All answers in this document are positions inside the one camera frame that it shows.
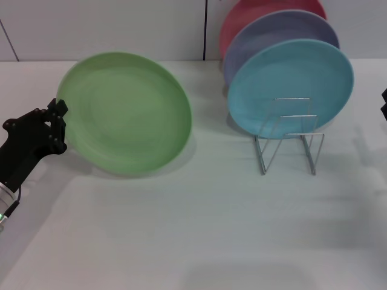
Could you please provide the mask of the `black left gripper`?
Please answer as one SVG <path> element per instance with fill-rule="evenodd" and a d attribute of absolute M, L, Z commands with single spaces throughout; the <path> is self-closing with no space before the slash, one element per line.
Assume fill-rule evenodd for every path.
<path fill-rule="evenodd" d="M 46 109 L 36 108 L 3 123 L 8 137 L 1 146 L 1 184 L 17 190 L 43 157 L 67 150 L 63 119 L 67 112 L 65 101 L 54 98 Z"/>

